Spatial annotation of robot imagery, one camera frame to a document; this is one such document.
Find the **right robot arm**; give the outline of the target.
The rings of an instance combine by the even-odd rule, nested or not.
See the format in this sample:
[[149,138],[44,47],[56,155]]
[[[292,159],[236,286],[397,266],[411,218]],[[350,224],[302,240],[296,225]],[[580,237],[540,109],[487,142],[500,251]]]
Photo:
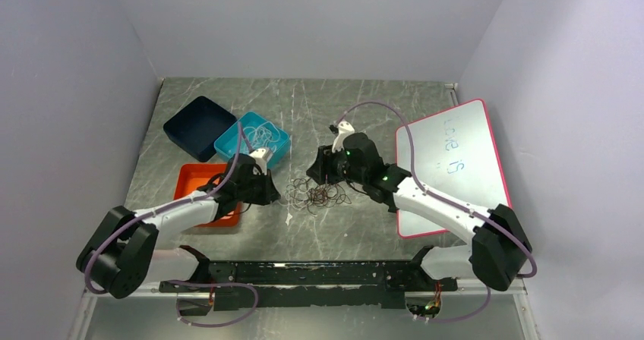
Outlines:
[[458,247],[433,247],[410,269],[411,283],[427,290],[439,279],[475,278],[506,291],[517,278],[532,277],[537,265],[532,246],[515,212],[498,204],[467,203],[422,183],[410,171],[386,163],[364,133],[337,139],[342,146],[319,146],[306,175],[317,184],[358,184],[392,213],[416,214],[463,241]]

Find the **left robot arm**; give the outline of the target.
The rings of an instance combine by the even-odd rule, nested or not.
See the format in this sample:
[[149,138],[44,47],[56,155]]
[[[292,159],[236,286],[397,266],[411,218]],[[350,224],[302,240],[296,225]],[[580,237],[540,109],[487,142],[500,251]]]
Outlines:
[[200,291],[211,283],[210,260],[171,241],[199,225],[230,216],[240,205],[266,206],[280,199],[261,148],[234,156],[223,174],[190,194],[156,207],[110,209],[77,258],[88,291],[126,298],[142,284],[171,282]]

